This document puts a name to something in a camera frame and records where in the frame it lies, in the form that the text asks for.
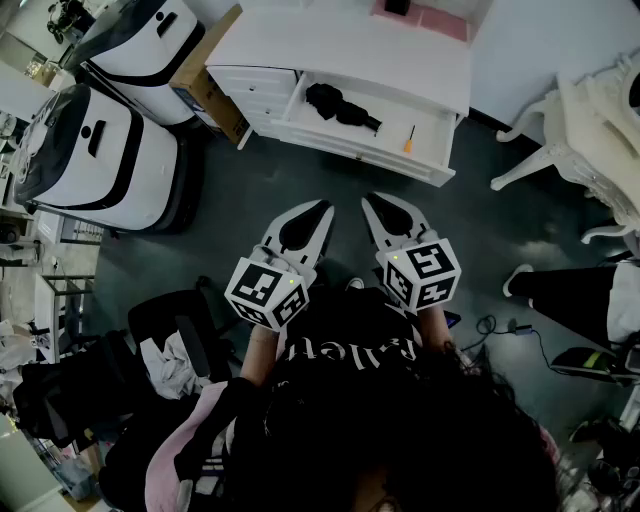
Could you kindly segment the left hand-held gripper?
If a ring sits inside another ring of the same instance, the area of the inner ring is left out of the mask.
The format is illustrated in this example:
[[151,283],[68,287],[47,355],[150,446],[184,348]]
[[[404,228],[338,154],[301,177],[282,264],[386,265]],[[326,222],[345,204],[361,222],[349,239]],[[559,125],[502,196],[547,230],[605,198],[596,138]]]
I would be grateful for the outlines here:
[[[224,292],[242,319],[281,332],[308,305],[309,288],[317,277],[312,267],[326,252],[334,215],[328,200],[314,200],[271,222],[263,245],[256,245],[249,257],[238,261]],[[297,261],[267,246],[291,249]]]

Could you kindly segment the person's black printed shirt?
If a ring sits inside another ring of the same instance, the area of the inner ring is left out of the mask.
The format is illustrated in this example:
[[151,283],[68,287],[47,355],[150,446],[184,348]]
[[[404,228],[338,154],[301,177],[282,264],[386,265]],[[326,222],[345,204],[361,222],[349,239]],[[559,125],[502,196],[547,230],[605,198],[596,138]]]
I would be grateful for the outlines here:
[[315,297],[267,381],[234,384],[229,512],[354,512],[381,493],[427,364],[446,352],[377,288]]

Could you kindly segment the pink mat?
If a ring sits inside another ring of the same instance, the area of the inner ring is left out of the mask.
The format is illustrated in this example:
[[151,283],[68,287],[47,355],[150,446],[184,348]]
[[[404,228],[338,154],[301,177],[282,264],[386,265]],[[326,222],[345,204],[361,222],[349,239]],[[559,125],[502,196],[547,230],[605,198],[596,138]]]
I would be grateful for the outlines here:
[[409,4],[405,15],[392,13],[385,10],[386,0],[375,0],[370,11],[372,16],[393,20],[410,28],[431,30],[458,41],[468,41],[467,22],[460,17],[446,11],[428,6]]

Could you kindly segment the white and black robot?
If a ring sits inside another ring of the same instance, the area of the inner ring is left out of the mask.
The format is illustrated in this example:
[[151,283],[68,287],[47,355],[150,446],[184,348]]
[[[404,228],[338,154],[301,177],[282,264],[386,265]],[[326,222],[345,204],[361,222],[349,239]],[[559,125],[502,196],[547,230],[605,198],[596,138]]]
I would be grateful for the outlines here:
[[177,233],[192,220],[201,156],[185,136],[86,84],[41,106],[13,153],[13,198],[121,232]]
[[189,124],[195,114],[169,82],[205,33],[183,0],[115,0],[62,67],[161,126]]

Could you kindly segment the black office chair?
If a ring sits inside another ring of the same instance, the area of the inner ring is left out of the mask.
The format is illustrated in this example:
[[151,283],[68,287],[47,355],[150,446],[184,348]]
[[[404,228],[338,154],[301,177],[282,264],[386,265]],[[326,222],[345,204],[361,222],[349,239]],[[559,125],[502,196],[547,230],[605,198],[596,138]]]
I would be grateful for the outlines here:
[[175,291],[147,300],[129,311],[128,323],[143,364],[140,353],[143,341],[151,338],[162,350],[166,339],[178,331],[199,377],[207,377],[211,384],[232,377],[229,361],[235,349],[223,338],[224,331],[215,326],[200,289]]

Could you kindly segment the white dresser with drawer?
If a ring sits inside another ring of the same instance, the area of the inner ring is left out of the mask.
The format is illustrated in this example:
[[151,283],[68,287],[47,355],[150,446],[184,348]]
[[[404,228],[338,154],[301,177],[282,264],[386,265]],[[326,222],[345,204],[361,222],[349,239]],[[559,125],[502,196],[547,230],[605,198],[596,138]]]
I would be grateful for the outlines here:
[[357,11],[255,7],[242,11],[206,62],[252,129],[280,140],[284,113],[304,72],[383,86],[467,116],[471,50],[466,42]]

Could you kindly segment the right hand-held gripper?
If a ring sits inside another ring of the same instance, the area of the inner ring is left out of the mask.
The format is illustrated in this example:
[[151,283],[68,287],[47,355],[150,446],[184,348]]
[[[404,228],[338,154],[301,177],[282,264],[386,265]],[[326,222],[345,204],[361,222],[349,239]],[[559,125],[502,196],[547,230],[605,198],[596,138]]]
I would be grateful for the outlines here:
[[382,285],[399,306],[417,313],[450,301],[461,267],[449,240],[428,226],[422,211],[377,191],[362,198],[361,207],[381,251]]

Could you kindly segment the brown cardboard box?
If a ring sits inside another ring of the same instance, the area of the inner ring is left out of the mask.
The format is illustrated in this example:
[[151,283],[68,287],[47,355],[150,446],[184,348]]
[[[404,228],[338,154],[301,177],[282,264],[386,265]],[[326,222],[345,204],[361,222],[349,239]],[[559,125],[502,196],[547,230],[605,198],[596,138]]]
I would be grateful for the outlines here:
[[209,129],[221,131],[238,149],[251,134],[250,124],[209,74],[205,62],[241,13],[239,4],[232,6],[205,33],[169,81],[171,89]]

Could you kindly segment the black object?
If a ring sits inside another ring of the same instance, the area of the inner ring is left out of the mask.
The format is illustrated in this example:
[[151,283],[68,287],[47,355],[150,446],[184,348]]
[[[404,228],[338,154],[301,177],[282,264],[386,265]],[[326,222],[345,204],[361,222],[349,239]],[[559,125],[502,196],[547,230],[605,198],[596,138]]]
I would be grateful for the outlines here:
[[382,122],[372,117],[368,111],[344,99],[343,93],[326,83],[314,83],[305,91],[305,100],[313,106],[324,120],[356,127],[365,127],[377,133]]

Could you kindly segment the white ornate dressing table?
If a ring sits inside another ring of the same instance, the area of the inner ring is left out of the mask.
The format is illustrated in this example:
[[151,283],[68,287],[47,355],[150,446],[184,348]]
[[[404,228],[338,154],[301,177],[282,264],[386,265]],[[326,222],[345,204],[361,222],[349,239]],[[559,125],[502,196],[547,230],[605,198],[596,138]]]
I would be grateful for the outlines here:
[[640,242],[640,50],[578,83],[558,75],[556,84],[509,131],[496,134],[506,143],[523,134],[536,115],[543,119],[542,147],[493,178],[490,188],[499,191],[553,166],[612,213],[614,224],[584,232],[582,243],[627,235]]

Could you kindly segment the pink jacket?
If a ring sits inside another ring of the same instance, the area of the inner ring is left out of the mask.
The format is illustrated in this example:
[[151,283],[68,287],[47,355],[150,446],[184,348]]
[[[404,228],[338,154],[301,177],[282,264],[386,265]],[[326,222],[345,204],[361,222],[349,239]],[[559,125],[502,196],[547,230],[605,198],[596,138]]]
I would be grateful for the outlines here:
[[188,512],[198,477],[178,475],[176,458],[194,438],[197,428],[214,410],[221,397],[239,378],[206,386],[194,410],[161,444],[146,470],[144,502],[146,512]]

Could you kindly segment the white crumpled cloth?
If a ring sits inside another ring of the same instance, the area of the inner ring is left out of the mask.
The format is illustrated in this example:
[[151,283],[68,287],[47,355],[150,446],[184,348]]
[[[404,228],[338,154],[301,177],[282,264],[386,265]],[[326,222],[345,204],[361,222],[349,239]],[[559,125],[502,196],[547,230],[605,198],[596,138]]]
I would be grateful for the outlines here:
[[146,339],[140,344],[140,353],[154,390],[166,399],[200,394],[211,384],[207,377],[196,374],[178,331],[166,339],[162,350],[151,338]]

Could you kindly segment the black bag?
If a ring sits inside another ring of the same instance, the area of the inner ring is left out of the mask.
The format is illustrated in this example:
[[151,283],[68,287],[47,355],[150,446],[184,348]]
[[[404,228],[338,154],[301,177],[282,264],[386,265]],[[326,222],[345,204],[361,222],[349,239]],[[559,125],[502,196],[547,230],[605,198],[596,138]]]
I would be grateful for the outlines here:
[[13,392],[18,426],[62,448],[85,429],[135,410],[144,369],[121,338],[102,338],[54,364],[23,368]]

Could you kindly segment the white side table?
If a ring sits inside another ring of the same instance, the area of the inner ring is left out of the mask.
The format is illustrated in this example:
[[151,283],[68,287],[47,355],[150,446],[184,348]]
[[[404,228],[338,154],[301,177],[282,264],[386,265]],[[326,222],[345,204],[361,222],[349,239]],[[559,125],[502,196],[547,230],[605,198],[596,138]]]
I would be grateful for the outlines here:
[[84,306],[93,293],[94,275],[37,275],[35,278],[34,325],[38,348],[51,364],[83,334]]

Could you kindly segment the white wooden drawer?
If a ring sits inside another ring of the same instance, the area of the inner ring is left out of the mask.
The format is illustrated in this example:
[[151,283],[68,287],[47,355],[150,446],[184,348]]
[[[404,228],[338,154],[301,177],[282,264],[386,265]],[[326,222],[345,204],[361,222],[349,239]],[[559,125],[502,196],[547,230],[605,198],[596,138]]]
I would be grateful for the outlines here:
[[[380,120],[377,133],[324,120],[305,100],[306,89],[326,83]],[[287,107],[272,125],[283,142],[359,160],[441,187],[455,176],[449,167],[457,115],[446,109],[413,101],[383,86],[335,75],[304,72]],[[416,126],[412,151],[404,146]]]

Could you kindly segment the black flat device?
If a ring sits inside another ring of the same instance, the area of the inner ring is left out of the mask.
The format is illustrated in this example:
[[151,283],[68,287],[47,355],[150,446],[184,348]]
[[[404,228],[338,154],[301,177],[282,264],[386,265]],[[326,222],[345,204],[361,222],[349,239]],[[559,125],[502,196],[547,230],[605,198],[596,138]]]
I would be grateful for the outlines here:
[[627,387],[640,381],[638,374],[624,367],[620,357],[609,351],[585,347],[570,348],[553,359],[550,368],[572,377],[613,383]]

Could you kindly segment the person's right forearm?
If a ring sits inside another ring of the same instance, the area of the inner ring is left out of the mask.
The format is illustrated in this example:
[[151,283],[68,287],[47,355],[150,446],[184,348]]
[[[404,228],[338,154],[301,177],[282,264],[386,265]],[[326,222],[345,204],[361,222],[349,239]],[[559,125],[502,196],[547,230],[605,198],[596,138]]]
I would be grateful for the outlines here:
[[423,347],[426,350],[443,353],[455,349],[444,310],[440,305],[418,311],[417,318]]

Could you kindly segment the person's left forearm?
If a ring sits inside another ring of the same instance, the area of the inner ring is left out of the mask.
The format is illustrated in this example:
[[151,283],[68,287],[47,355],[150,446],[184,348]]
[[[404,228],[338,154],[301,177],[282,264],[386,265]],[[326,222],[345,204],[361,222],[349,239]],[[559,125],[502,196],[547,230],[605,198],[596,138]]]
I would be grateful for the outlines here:
[[276,363],[278,342],[277,332],[262,325],[255,325],[251,331],[240,377],[256,387],[261,387],[267,381]]

